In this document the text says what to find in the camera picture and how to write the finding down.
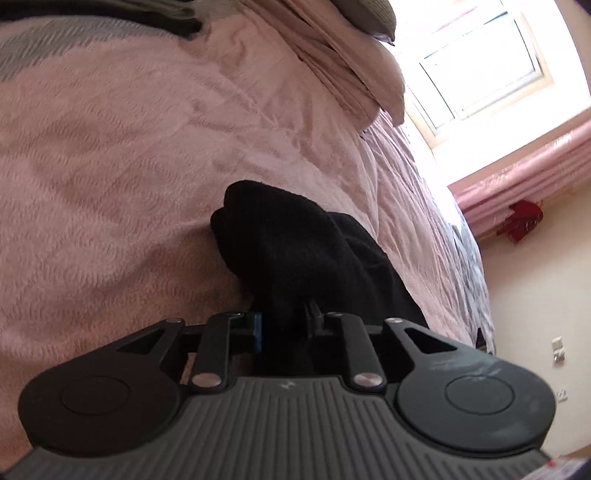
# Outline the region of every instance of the gray ribbed pad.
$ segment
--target gray ribbed pad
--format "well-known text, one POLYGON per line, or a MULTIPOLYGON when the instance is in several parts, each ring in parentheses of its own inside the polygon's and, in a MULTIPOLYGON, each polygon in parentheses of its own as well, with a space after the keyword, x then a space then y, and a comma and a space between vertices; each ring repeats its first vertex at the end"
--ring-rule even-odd
POLYGON ((530 451, 465 459, 408 434, 383 398, 336 378, 240 378, 186 402, 153 442, 107 458, 37 449, 7 480, 514 480, 546 461, 530 451))

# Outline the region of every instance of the metal rivet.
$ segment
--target metal rivet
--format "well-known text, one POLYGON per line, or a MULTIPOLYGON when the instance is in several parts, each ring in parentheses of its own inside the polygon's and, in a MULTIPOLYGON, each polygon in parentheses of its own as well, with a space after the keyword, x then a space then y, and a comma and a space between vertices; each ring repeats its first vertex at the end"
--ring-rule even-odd
POLYGON ((355 375, 353 377, 353 382, 360 387, 373 388, 379 387, 382 383, 384 383, 384 379, 381 375, 374 374, 372 372, 366 372, 355 375))
POLYGON ((218 374, 206 372, 206 373, 195 375, 191 379, 191 382, 193 383, 193 385, 195 385, 197 387, 213 388, 213 387, 217 387, 219 384, 221 384, 222 379, 220 378, 220 376, 218 374))

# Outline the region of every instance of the pillow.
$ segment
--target pillow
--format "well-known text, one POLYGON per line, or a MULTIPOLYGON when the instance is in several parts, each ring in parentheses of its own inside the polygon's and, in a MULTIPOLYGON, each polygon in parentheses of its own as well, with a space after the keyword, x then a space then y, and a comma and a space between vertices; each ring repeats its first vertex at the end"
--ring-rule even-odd
POLYGON ((354 26, 373 38, 394 44, 396 15, 388 0, 331 0, 354 26))

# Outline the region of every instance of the pink bedspread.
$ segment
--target pink bedspread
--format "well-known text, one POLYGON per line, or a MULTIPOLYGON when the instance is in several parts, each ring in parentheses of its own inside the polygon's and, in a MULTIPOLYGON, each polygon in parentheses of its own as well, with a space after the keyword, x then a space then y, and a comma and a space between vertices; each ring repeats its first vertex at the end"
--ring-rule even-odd
POLYGON ((482 316, 492 336, 400 128, 381 113, 360 136, 258 14, 193 41, 27 20, 0 28, 0 52, 0 469, 28 449, 34 375, 165 317, 248 307, 209 228, 240 179, 354 216, 433 329, 473 342, 482 316))

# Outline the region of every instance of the circular pad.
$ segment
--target circular pad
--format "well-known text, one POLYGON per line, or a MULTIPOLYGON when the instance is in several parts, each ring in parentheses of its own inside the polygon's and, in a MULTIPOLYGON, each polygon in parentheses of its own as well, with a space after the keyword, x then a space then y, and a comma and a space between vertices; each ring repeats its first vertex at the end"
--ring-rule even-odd
POLYGON ((467 375, 452 381, 445 395, 458 410, 474 415, 493 415, 505 410, 515 398, 505 382, 483 375, 467 375))
POLYGON ((61 402, 80 415, 104 415, 121 408, 129 398, 129 387, 116 378, 86 377, 64 388, 61 402))

